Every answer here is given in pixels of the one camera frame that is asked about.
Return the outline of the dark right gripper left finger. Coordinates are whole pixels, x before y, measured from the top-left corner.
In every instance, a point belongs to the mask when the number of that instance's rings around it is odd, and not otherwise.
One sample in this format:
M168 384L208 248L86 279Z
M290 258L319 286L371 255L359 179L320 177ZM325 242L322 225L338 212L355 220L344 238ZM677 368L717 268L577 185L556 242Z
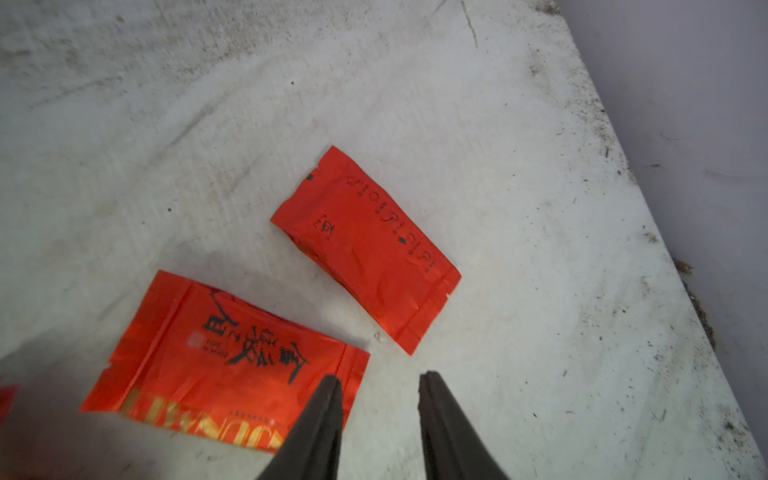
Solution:
M342 385L335 375L327 375L257 479L336 479L343 426Z

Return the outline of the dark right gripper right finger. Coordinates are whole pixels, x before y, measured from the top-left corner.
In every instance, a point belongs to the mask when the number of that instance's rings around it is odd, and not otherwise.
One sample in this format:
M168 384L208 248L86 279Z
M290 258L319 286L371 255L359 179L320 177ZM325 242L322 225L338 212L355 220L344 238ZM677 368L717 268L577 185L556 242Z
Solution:
M427 479L508 479L436 371L420 376L418 411Z

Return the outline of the large red tea bag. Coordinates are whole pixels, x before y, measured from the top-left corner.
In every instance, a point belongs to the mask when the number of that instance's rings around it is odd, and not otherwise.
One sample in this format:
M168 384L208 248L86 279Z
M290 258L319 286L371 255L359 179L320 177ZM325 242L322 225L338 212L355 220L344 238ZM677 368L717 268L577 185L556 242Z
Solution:
M321 380L348 416L369 353L160 270L81 406L276 452Z

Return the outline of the crinkled red foil tea bag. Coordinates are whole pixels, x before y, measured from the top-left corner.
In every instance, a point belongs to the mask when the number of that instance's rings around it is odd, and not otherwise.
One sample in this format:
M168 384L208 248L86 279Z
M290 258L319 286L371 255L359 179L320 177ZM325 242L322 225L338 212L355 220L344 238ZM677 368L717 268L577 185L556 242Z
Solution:
M0 423L4 421L13 406L18 390L17 385L2 385L0 387Z

